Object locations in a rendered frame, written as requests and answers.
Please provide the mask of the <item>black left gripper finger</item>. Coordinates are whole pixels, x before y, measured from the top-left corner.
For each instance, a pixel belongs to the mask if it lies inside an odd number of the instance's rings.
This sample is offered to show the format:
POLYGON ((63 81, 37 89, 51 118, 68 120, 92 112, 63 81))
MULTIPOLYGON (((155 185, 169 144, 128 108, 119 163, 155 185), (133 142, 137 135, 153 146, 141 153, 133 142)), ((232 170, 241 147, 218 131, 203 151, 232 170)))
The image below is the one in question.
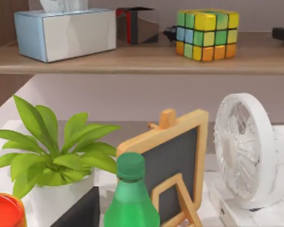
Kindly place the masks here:
POLYGON ((58 218, 51 227, 99 227, 99 221, 99 188, 94 186, 58 218))

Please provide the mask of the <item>green bottle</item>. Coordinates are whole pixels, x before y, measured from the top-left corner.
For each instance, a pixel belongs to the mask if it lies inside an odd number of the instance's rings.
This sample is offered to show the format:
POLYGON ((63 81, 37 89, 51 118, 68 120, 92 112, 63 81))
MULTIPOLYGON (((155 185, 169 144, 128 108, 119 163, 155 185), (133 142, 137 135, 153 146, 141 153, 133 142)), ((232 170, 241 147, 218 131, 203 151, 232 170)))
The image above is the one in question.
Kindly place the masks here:
POLYGON ((144 183, 145 159, 126 152, 117 160, 118 185, 104 215, 104 227, 160 227, 160 216, 144 183))

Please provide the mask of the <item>green plant in white pot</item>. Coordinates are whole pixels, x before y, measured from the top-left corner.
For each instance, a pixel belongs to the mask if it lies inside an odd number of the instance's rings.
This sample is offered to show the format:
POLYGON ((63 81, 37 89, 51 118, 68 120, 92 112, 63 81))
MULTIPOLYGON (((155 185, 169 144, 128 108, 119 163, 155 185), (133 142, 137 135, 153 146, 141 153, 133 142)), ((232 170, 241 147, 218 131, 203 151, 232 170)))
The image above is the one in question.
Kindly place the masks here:
POLYGON ((116 149, 100 139, 119 126, 89 123, 88 113, 77 113, 66 122, 60 145, 53 110, 13 99, 27 134, 0 129, 6 150, 0 169, 9 167, 14 197, 29 197, 36 221, 30 227, 52 227, 93 188, 96 169, 116 173, 116 149))

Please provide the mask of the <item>orange red cup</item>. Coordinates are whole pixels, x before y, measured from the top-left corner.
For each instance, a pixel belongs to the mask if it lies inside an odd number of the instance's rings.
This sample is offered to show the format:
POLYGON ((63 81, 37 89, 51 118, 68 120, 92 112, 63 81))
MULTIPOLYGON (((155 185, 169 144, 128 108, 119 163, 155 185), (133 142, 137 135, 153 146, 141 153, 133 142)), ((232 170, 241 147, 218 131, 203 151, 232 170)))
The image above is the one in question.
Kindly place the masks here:
POLYGON ((27 227, 25 207, 11 194, 0 193, 0 227, 27 227))

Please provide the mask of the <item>wooden framed blackboard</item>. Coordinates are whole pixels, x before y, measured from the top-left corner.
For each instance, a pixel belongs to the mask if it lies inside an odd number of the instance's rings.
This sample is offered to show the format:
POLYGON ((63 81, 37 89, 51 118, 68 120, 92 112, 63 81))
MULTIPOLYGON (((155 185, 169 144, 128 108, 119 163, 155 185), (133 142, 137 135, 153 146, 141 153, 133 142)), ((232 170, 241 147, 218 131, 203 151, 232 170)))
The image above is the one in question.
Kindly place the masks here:
POLYGON ((121 143, 116 150, 145 158, 145 184, 160 215, 160 227, 203 227, 197 214, 202 203, 208 112, 195 110, 179 118, 175 110, 161 112, 158 125, 121 143))

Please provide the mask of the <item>wooden shelf board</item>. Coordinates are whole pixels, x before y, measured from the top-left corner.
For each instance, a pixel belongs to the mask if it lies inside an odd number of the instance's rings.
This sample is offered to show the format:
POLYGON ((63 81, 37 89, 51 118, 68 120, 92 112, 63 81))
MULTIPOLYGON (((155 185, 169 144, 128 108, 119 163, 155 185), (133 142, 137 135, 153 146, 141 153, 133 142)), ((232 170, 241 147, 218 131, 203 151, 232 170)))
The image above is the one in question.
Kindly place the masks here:
POLYGON ((0 48, 0 74, 158 74, 284 75, 284 43, 269 33, 240 33, 237 54, 220 61, 199 62, 179 56, 165 36, 155 44, 119 42, 113 51, 53 63, 18 52, 16 43, 0 48))

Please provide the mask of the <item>white desk fan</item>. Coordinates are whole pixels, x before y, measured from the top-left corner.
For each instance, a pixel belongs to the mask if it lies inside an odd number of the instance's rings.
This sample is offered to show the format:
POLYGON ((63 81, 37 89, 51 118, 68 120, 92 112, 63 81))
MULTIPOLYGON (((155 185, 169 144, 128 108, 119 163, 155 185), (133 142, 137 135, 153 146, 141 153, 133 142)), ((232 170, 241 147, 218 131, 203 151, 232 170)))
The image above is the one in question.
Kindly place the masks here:
POLYGON ((253 95, 227 95, 215 119, 221 177, 210 199, 224 227, 284 227, 284 125, 253 95))

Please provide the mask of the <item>blue and white tissue box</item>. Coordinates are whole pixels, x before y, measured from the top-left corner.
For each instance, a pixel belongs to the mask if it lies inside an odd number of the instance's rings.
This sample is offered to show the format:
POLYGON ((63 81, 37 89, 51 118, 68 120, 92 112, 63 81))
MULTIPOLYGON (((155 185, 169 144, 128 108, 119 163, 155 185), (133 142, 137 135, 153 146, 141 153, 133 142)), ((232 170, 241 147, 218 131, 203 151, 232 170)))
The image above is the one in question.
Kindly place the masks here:
POLYGON ((40 0, 42 10, 14 14, 19 53, 50 63, 116 48, 115 10, 88 0, 40 0))

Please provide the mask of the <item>red black silver box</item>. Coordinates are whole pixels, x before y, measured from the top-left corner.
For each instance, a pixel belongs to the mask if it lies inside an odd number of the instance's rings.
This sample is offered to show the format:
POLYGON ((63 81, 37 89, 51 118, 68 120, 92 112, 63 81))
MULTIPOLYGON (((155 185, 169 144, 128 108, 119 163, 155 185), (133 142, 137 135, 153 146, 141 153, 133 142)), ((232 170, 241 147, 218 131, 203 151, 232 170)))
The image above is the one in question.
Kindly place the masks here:
POLYGON ((146 7, 117 8, 115 13, 118 40, 130 45, 158 42, 158 10, 146 7))

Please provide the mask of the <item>small black object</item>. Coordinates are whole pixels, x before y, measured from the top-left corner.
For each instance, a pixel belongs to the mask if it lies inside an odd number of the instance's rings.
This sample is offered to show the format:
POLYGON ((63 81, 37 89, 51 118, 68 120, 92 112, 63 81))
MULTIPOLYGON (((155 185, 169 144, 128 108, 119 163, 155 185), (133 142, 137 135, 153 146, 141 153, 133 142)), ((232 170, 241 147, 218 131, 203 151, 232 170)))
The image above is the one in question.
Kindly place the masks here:
POLYGON ((163 34, 168 38, 170 42, 176 41, 177 38, 177 26, 167 27, 163 34))

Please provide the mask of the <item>dark wooden shelf side panel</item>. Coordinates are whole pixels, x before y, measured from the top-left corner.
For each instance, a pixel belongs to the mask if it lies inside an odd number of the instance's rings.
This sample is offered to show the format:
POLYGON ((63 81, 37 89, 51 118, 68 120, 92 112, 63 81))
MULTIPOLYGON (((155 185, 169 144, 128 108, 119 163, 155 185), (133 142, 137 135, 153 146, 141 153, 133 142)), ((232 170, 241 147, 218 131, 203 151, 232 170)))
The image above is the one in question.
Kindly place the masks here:
MULTIPOLYGON (((28 10, 29 0, 0 0, 0 48, 16 40, 14 13, 28 10)), ((0 74, 0 107, 31 78, 29 74, 0 74)))

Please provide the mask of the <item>colourful puzzle cube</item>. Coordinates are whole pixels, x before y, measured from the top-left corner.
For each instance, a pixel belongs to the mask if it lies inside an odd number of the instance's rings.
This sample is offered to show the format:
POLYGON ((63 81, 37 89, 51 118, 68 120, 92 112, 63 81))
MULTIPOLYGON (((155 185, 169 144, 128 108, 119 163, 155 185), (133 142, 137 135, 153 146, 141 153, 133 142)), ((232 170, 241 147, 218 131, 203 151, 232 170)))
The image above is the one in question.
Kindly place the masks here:
POLYGON ((195 61, 233 58, 237 50, 239 14, 220 9, 177 12, 176 54, 195 61))

